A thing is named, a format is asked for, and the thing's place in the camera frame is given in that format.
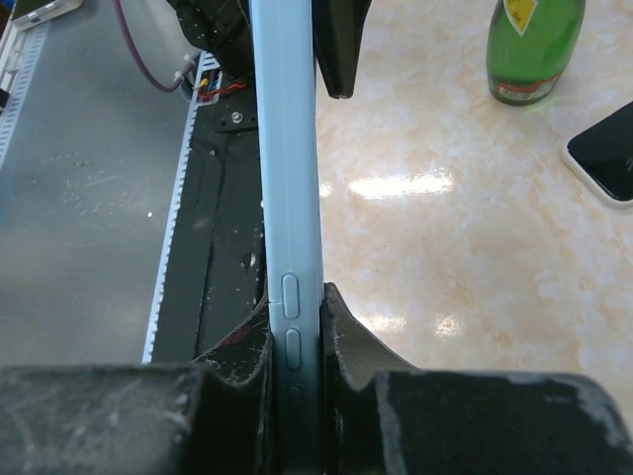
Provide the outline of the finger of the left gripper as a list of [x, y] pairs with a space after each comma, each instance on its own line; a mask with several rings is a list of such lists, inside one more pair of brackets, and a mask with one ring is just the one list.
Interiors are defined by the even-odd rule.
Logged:
[[371, 0], [313, 2], [315, 52], [328, 95], [352, 97]]

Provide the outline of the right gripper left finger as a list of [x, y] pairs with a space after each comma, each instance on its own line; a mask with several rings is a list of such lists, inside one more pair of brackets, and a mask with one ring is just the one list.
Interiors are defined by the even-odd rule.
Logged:
[[271, 474], [268, 310], [184, 364], [8, 367], [5, 474]]

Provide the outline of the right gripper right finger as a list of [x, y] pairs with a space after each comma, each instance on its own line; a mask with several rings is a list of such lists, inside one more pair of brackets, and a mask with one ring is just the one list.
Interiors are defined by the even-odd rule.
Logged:
[[628, 474], [618, 408], [576, 374], [414, 367], [350, 312], [321, 308], [329, 474]]

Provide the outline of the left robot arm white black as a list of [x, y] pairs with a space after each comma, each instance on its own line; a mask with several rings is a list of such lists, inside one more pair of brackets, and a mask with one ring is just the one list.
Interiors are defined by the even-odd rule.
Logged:
[[[171, 1], [181, 30], [195, 48], [211, 53], [233, 78], [254, 73], [247, 1]], [[314, 1], [315, 53], [328, 95], [349, 99], [355, 87], [370, 0]]]

